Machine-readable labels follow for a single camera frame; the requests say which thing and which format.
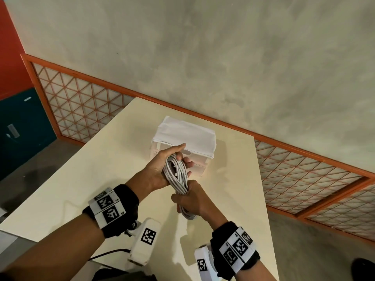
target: gray cable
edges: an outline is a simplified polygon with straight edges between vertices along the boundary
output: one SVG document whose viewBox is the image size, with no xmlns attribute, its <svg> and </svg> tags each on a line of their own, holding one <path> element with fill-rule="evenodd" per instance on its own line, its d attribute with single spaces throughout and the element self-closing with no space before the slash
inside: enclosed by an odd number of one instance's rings
<svg viewBox="0 0 375 281">
<path fill-rule="evenodd" d="M 189 187 L 187 185 L 188 175 L 186 172 L 186 166 L 182 160 L 177 160 L 176 154 L 172 154 L 166 159 L 163 173 L 165 174 L 165 177 L 170 185 L 174 188 L 174 190 L 176 190 L 177 194 L 187 194 Z M 193 220 L 196 218 L 195 214 L 189 213 L 181 205 L 180 211 L 182 215 L 188 220 Z"/>
</svg>

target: person's right hand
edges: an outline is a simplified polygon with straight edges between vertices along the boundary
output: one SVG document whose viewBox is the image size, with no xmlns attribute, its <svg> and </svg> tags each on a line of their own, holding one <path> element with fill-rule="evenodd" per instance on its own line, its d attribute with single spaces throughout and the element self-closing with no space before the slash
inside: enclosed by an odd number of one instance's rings
<svg viewBox="0 0 375 281">
<path fill-rule="evenodd" d="M 213 230 L 228 221 L 197 181 L 190 180 L 187 184 L 189 191 L 186 195 L 172 194 L 171 196 L 172 201 L 177 203 L 178 212 L 181 205 L 190 213 L 201 216 Z"/>
</svg>

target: storage box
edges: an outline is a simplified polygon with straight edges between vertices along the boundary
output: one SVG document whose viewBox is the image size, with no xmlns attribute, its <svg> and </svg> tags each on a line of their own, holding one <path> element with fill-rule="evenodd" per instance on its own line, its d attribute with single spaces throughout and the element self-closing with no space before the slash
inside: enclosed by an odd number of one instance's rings
<svg viewBox="0 0 375 281">
<path fill-rule="evenodd" d="M 159 151 L 182 143 L 186 143 L 182 154 L 195 163 L 189 170 L 202 176 L 216 149 L 215 131 L 205 127 L 166 116 L 152 139 L 150 159 Z"/>
</svg>

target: tabletop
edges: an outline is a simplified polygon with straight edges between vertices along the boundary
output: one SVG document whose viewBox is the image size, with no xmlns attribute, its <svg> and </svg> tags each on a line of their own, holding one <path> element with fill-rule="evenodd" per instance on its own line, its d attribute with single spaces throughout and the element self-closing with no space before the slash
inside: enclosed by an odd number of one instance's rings
<svg viewBox="0 0 375 281">
<path fill-rule="evenodd" d="M 196 179 L 229 221 L 242 226 L 255 241 L 261 261 L 278 279 L 278 270 L 254 138 L 144 99 L 135 98 L 95 137 L 57 170 L 4 222 L 0 230 L 38 242 L 78 216 L 88 200 L 107 187 L 125 183 L 149 161 L 152 137 L 164 117 L 213 129 L 214 159 Z M 128 271 L 153 273 L 158 280 L 200 280 L 194 250 L 209 243 L 212 230 L 201 218 L 188 221 L 176 212 L 172 187 L 154 191 L 139 205 L 138 220 L 151 217 L 162 224 L 147 266 L 127 261 L 127 253 L 96 259 Z M 111 237 L 94 255 L 130 248 L 133 237 Z"/>
</svg>

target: gray wall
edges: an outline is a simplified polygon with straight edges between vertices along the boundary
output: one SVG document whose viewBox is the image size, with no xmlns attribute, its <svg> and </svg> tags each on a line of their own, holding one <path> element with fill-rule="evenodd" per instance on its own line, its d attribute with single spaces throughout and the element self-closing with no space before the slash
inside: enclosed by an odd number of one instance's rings
<svg viewBox="0 0 375 281">
<path fill-rule="evenodd" d="M 375 171 L 375 0 L 5 0 L 25 51 Z"/>
</svg>

